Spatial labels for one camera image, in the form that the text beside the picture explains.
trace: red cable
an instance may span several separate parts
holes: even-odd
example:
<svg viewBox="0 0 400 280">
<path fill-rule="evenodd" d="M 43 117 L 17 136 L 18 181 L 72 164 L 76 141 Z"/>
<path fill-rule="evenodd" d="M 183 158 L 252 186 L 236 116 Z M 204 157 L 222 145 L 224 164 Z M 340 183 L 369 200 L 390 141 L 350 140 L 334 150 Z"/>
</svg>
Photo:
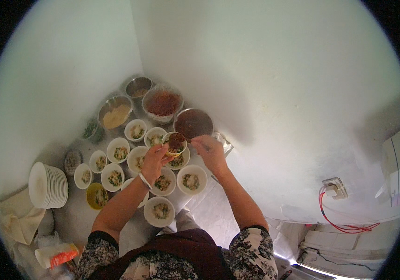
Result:
<svg viewBox="0 0 400 280">
<path fill-rule="evenodd" d="M 356 227 L 356 226 L 350 226 L 350 225 L 345 225 L 346 227 L 351 227 L 351 228 L 343 228 L 340 227 L 336 224 L 333 224 L 328 217 L 326 217 L 325 215 L 325 211 L 323 210 L 323 196 L 325 195 L 325 193 L 320 193 L 320 197 L 319 197 L 319 203 L 320 203 L 320 210 L 321 210 L 321 214 L 323 214 L 323 217 L 326 219 L 326 221 L 328 221 L 333 227 L 335 227 L 336 229 L 338 229 L 341 232 L 344 233 L 362 233 L 362 232 L 366 232 L 366 231 L 371 231 L 373 228 L 377 227 L 378 225 L 380 225 L 380 223 L 375 223 L 372 225 L 369 225 L 367 227 Z"/>
</svg>

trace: bracelet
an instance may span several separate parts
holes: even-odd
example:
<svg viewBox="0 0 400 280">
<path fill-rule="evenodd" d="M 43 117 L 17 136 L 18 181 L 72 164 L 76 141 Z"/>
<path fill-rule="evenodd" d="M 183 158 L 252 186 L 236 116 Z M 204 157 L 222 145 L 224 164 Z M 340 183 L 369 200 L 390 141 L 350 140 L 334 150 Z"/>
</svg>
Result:
<svg viewBox="0 0 400 280">
<path fill-rule="evenodd" d="M 141 172 L 139 172 L 138 175 L 140 176 L 140 178 L 143 181 L 143 183 L 148 187 L 148 189 L 152 189 L 152 185 L 149 184 L 149 182 L 146 180 L 144 175 Z"/>
</svg>

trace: woman's right hand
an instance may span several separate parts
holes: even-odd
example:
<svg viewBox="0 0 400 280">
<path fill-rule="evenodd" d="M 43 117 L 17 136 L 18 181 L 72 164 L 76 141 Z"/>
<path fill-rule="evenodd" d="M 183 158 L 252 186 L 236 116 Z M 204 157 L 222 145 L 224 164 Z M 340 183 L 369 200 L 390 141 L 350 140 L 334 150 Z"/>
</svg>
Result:
<svg viewBox="0 0 400 280">
<path fill-rule="evenodd" d="M 220 176 L 228 170 L 223 145 L 212 136 L 202 135 L 191 139 L 192 146 L 197 150 L 204 165 L 215 175 Z"/>
</svg>

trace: black and white patterned shirt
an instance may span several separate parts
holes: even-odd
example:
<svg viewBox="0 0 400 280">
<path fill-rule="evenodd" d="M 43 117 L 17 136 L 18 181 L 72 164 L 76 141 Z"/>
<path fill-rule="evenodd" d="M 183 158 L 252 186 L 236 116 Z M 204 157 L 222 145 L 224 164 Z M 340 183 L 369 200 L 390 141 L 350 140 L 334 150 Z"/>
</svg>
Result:
<svg viewBox="0 0 400 280">
<path fill-rule="evenodd" d="M 89 239 L 77 265 L 76 279 L 88 278 L 97 268 L 119 258 L 117 244 L 108 238 Z M 237 280 L 274 280 L 277 268 L 270 235 L 259 228 L 247 228 L 231 241 L 230 249 L 222 249 L 226 265 Z M 146 252 L 132 262 L 121 280 L 198 279 L 192 264 L 172 254 Z"/>
</svg>

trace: black cable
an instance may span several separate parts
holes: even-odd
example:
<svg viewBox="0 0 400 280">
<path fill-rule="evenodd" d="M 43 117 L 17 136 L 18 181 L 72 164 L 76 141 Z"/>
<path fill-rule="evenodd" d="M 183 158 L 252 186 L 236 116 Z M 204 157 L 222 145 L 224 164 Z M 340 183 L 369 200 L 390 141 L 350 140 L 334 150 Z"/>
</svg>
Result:
<svg viewBox="0 0 400 280">
<path fill-rule="evenodd" d="M 301 263 L 303 263 L 303 261 L 304 261 L 303 254 L 304 254 L 304 253 L 307 254 L 307 252 L 305 251 L 306 249 L 314 249 L 314 250 L 316 251 L 316 253 L 317 253 L 320 257 L 323 258 L 323 260 L 325 260 L 325 261 L 327 261 L 327 262 L 330 262 L 330 263 L 334 263 L 334 264 L 336 264 L 336 265 L 357 265 L 357 266 L 365 266 L 367 269 L 369 269 L 369 270 L 371 270 L 371 271 L 377 271 L 377 269 L 371 269 L 371 268 L 369 268 L 368 266 L 366 266 L 366 265 L 364 265 L 364 264 L 359 264 L 359 263 L 336 263 L 336 262 L 330 261 L 330 260 L 326 259 L 325 257 L 323 257 L 323 256 L 320 254 L 320 251 L 319 251 L 318 249 L 312 248 L 312 247 L 306 247 L 306 248 L 303 249 L 303 253 L 302 253 L 301 256 L 300 256 L 300 258 L 301 258 Z"/>
</svg>

